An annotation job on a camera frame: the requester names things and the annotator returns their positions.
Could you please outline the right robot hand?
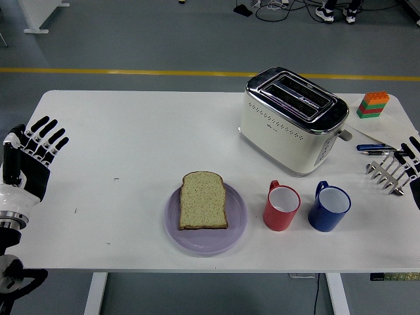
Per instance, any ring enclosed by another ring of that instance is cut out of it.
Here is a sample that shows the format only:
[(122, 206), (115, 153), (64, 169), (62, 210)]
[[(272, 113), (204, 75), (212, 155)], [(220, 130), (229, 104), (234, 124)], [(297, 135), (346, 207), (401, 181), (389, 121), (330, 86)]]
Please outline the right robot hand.
[(395, 151), (394, 157), (407, 174), (406, 181), (409, 183), (414, 202), (419, 207), (419, 157), (405, 142), (401, 143), (401, 150), (405, 156), (399, 151)]

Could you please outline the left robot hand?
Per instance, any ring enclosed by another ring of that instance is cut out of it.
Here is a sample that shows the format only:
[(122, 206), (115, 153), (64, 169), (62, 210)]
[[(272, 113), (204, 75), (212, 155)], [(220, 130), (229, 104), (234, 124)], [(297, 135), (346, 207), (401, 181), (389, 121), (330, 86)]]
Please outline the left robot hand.
[(1, 212), (28, 216), (46, 193), (50, 165), (67, 145), (58, 120), (42, 117), (32, 126), (15, 126), (3, 140)]

